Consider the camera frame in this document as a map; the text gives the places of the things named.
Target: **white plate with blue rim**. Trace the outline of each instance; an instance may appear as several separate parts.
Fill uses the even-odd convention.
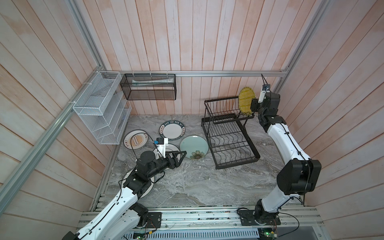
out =
[[[185,133],[185,126],[177,120],[169,120],[163,123],[159,128],[161,137],[168,138],[168,141],[173,141],[181,138]]]
[[[187,152],[187,158],[199,160],[208,153],[209,147],[207,141],[204,138],[192,135],[184,138],[181,141],[180,150]]]

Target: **patterned plate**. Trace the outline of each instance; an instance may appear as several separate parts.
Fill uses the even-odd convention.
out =
[[[159,133],[161,137],[168,138],[168,141],[177,140],[184,135],[185,126],[177,120],[169,120],[160,126]]]
[[[124,138],[124,146],[129,150],[140,149],[148,142],[148,134],[144,130],[133,130]]]

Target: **gray marble surface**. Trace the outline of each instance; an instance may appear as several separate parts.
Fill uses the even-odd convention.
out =
[[[170,141],[180,146],[183,138],[198,135],[205,139],[201,127],[202,115],[141,115],[131,116],[125,134],[132,130],[145,130],[153,139],[159,137],[159,127],[168,120],[178,120],[185,125],[182,138]],[[256,146],[260,160],[226,169],[215,169],[212,154],[199,160],[184,158],[179,168],[166,171],[165,177],[155,184],[151,193],[139,202],[146,207],[197,206],[197,205],[255,205],[268,195],[276,185],[276,176],[283,168],[283,161],[271,137],[259,125],[257,117],[248,120],[246,129]],[[136,150],[139,157],[144,151],[152,151],[154,145],[148,143]],[[122,145],[113,166],[105,194],[119,191],[118,181],[135,166],[132,150]]]

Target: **wood plank wall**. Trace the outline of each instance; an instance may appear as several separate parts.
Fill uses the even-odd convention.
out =
[[[77,0],[108,70],[280,70],[320,0]],[[261,78],[177,78],[175,101],[133,101],[132,114],[204,113]],[[274,85],[275,77],[268,83]]]
[[[97,66],[65,1],[0,1],[0,185]],[[61,239],[111,150],[73,116],[0,217],[0,239]]]
[[[305,200],[333,239],[384,238],[383,13],[383,0],[334,1],[280,91],[279,114],[322,164]]]

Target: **flower design on plate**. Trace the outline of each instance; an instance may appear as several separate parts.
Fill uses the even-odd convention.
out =
[[[190,159],[200,159],[204,156],[205,156],[205,154],[203,152],[195,151],[195,152],[192,152],[192,156],[190,156],[189,158]]]

